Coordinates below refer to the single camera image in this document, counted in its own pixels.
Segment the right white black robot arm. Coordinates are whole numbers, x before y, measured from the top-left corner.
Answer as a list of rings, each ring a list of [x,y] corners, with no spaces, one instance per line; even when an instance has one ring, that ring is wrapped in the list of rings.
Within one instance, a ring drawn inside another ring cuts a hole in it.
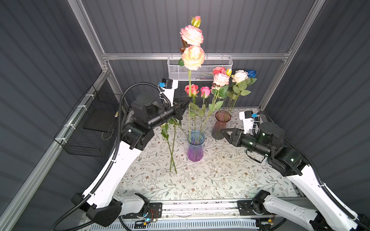
[[[277,124],[264,122],[257,134],[241,129],[222,129],[233,146],[243,147],[267,159],[267,163],[297,186],[315,209],[307,209],[260,190],[251,206],[257,215],[275,214],[309,231],[368,231],[370,219],[346,206],[322,181],[313,162],[297,149],[284,145],[285,131]]]

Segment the blue rose stem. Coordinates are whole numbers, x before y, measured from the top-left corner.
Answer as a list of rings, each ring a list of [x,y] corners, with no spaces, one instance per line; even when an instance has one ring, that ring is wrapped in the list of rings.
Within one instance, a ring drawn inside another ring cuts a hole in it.
[[[257,72],[255,70],[247,70],[247,73],[248,73],[248,78],[250,80],[249,85],[254,84],[257,81],[257,78],[256,78]]]

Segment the blue purple glass vase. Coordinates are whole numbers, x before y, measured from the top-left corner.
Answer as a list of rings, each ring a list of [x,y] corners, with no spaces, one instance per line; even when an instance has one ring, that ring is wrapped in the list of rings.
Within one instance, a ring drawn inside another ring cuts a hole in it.
[[[192,162],[199,162],[203,159],[203,144],[206,138],[203,132],[200,131],[191,131],[188,136],[188,159]]]

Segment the light pink rose stem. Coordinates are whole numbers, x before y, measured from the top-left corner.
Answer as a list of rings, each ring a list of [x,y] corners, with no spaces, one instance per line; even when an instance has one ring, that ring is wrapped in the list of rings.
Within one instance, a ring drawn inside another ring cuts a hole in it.
[[[216,86],[212,83],[212,86],[210,87],[210,89],[211,89],[211,94],[213,95],[213,99],[207,105],[208,112],[207,112],[206,119],[203,122],[204,127],[206,126],[206,124],[207,124],[209,118],[211,117],[211,115],[213,113],[215,113],[218,109],[220,109],[221,106],[224,104],[224,98],[227,97],[226,92],[227,92],[228,86],[229,86],[229,84],[225,85],[223,87],[219,87],[219,86]]]

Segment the pink red glass vase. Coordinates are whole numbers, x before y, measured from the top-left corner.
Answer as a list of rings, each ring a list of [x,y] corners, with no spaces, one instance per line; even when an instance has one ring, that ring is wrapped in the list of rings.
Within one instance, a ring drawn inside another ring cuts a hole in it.
[[[221,129],[225,129],[227,123],[231,119],[231,114],[227,111],[221,110],[216,112],[215,114],[216,123],[212,129],[212,137],[216,140],[223,139],[223,135],[221,134]]]

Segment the coral pink rose stem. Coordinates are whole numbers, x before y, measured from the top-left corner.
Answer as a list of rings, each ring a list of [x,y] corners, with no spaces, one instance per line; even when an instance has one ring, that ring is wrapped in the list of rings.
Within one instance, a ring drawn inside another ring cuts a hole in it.
[[[216,67],[213,70],[214,81],[213,84],[219,87],[223,87],[229,84],[230,74],[229,69],[226,70],[224,67]]]

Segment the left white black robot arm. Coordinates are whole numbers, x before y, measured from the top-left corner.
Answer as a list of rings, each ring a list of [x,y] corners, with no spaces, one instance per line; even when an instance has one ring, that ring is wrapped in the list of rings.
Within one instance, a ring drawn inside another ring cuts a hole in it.
[[[189,97],[175,98],[166,107],[144,94],[132,102],[134,120],[120,126],[119,146],[89,188],[72,198],[75,205],[81,205],[91,222],[107,227],[119,216],[135,214],[143,217],[148,213],[149,200],[143,195],[135,193],[119,197],[113,194],[132,162],[153,138],[154,129],[172,118],[182,120],[190,102]]]

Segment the magenta rose stem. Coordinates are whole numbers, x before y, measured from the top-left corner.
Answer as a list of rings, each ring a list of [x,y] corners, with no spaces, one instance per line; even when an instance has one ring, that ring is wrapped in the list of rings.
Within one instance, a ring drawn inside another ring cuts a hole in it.
[[[200,91],[201,91],[201,97],[203,99],[202,109],[200,111],[200,112],[202,112],[202,114],[201,114],[201,126],[200,126],[200,131],[202,132],[203,120],[204,120],[204,117],[205,117],[205,114],[206,114],[206,103],[207,103],[207,100],[208,100],[208,98],[211,94],[211,89],[209,87],[201,87]]]

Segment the white rose stem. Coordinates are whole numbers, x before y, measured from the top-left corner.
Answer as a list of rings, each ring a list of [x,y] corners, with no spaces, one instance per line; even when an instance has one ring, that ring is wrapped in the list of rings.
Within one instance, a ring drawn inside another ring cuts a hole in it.
[[[232,84],[228,89],[228,104],[226,107],[227,112],[232,113],[236,102],[240,96],[248,95],[250,92],[246,90],[249,86],[250,80],[248,73],[245,70],[236,70],[235,74],[231,76]]]

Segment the pink peach rose stem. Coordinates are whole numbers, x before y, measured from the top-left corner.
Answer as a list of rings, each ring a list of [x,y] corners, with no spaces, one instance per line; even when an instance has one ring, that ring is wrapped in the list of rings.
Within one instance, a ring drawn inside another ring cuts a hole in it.
[[[188,106],[188,110],[189,110],[188,128],[189,128],[189,137],[191,137],[191,131],[192,131],[191,121],[193,120],[193,122],[195,122],[197,111],[198,111],[198,106],[196,106],[196,98],[199,93],[198,85],[196,84],[186,85],[185,91],[188,97],[191,98],[191,103]]]

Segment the pink ranunculus spray stem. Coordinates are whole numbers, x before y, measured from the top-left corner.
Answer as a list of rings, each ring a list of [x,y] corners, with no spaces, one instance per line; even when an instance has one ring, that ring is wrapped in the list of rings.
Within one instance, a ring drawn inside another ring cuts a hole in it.
[[[190,25],[180,29],[180,36],[183,46],[180,48],[181,59],[180,66],[185,66],[188,69],[188,85],[192,84],[191,71],[198,70],[205,60],[205,52],[201,48],[204,42],[201,25],[201,17],[192,17]]]

